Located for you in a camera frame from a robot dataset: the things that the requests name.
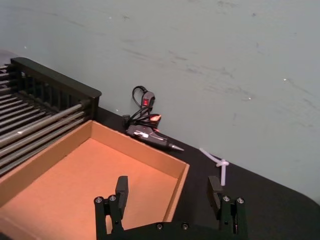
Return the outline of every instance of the cardboard box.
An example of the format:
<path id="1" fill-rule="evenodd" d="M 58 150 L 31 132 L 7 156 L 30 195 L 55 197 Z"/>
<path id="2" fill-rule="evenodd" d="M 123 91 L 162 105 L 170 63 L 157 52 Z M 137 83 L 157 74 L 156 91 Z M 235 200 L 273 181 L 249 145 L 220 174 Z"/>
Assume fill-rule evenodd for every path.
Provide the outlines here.
<path id="1" fill-rule="evenodd" d="M 15 240 L 94 240 L 94 198 L 114 194 L 119 176 L 128 176 L 129 185 L 124 229 L 170 222 L 188 169 L 88 121 L 0 178 L 0 232 Z"/>

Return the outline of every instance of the gray wall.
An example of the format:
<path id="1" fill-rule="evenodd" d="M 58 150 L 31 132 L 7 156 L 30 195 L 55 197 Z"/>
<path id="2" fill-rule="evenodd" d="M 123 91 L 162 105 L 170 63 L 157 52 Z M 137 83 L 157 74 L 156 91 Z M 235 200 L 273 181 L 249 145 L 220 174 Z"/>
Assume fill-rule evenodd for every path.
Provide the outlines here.
<path id="1" fill-rule="evenodd" d="M 318 0 L 1 0 L 0 49 L 137 109 L 160 130 L 320 202 Z"/>

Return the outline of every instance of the black metal rack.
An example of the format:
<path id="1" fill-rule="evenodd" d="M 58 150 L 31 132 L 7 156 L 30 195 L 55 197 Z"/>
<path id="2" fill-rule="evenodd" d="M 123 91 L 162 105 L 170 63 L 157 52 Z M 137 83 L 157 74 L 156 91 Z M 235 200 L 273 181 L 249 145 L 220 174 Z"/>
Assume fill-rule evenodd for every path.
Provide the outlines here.
<path id="1" fill-rule="evenodd" d="M 28 58 L 0 66 L 0 176 L 94 119 L 100 96 Z"/>

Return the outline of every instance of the screw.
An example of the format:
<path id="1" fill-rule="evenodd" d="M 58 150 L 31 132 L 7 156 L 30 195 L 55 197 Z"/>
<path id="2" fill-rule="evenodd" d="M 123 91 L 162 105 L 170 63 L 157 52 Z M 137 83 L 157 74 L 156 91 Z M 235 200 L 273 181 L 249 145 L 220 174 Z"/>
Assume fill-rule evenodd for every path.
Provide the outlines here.
<path id="1" fill-rule="evenodd" d="M 189 225 L 187 223 L 182 223 L 182 229 L 187 230 L 189 228 Z"/>
<path id="2" fill-rule="evenodd" d="M 164 226 L 163 226 L 161 223 L 158 223 L 158 224 L 156 225 L 156 228 L 157 228 L 158 230 L 161 230 L 163 227 L 164 227 Z"/>
<path id="3" fill-rule="evenodd" d="M 117 198 L 116 198 L 116 196 L 114 196 L 114 195 L 112 195 L 111 197 L 109 197 L 109 200 L 110 201 L 114 201 L 114 200 L 116 200 Z"/>
<path id="4" fill-rule="evenodd" d="M 225 202 L 229 202 L 230 201 L 230 198 L 228 196 L 223 196 L 222 198 Z"/>
<path id="5" fill-rule="evenodd" d="M 96 202 L 97 204 L 101 203 L 101 202 L 102 202 L 102 198 L 101 198 L 101 197 L 97 197 L 97 198 L 95 199 L 95 202 Z"/>
<path id="6" fill-rule="evenodd" d="M 245 200 L 243 200 L 241 197 L 239 197 L 236 201 L 240 204 L 243 204 L 245 202 Z"/>

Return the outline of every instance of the table surface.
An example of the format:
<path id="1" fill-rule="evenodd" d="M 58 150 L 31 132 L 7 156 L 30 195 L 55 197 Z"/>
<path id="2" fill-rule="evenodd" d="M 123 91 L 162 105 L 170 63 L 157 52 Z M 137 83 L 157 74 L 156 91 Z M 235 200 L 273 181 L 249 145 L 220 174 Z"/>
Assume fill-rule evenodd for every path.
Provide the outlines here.
<path id="1" fill-rule="evenodd" d="M 96 120 L 125 132 L 122 117 L 110 111 L 99 108 Z M 208 176 L 219 176 L 220 168 L 198 149 L 170 140 L 184 152 L 168 154 L 190 164 L 173 221 L 218 228 L 207 198 L 207 182 Z M 244 198 L 251 240 L 320 239 L 320 205 L 305 195 L 232 163 L 227 167 L 224 190 L 232 198 Z"/>

